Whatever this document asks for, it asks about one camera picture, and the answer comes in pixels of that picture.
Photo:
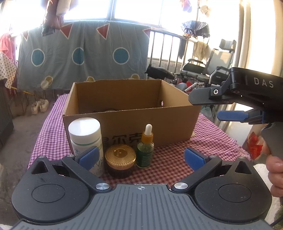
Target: concrete floor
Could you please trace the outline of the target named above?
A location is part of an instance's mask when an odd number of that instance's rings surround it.
[[[36,139],[52,105],[45,113],[37,115],[31,115],[28,107],[25,116],[13,119],[14,131],[0,150],[0,224],[14,225],[18,222],[11,196],[27,170]]]

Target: gold jar lid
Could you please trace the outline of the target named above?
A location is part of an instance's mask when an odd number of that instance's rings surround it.
[[[126,144],[117,144],[106,150],[105,159],[111,168],[125,170],[134,165],[136,153],[132,147]]]

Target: red and white gingham cloth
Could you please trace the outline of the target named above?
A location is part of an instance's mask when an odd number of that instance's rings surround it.
[[[64,94],[58,98],[45,120],[31,155],[29,167],[40,155],[45,155],[49,160],[60,160],[71,154],[62,119],[67,97],[68,94]],[[250,155],[235,140],[202,114],[198,117],[194,132],[196,135],[188,141],[155,148],[149,168],[136,168],[133,175],[126,179],[114,179],[107,173],[101,179],[112,186],[116,184],[171,186],[193,172],[184,161],[184,150],[187,147],[192,147],[207,156],[217,155],[223,160],[235,160],[238,156],[246,156],[250,159]]]

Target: white bottle cap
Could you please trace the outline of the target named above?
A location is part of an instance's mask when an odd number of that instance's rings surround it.
[[[145,127],[144,134],[146,136],[151,136],[151,131],[152,131],[152,125],[151,124],[147,124],[146,127]]]
[[[76,144],[90,144],[101,137],[100,123],[94,118],[79,118],[68,127],[71,140]]]

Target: blue pad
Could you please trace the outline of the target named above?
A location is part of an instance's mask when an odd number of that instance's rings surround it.
[[[198,170],[200,167],[205,165],[209,158],[192,148],[185,149],[185,162],[194,170]]]
[[[248,119],[249,114],[244,111],[219,111],[217,118],[220,121],[244,122]]]
[[[99,160],[99,148],[90,147],[80,155],[75,157],[75,161],[86,170],[90,170]]]

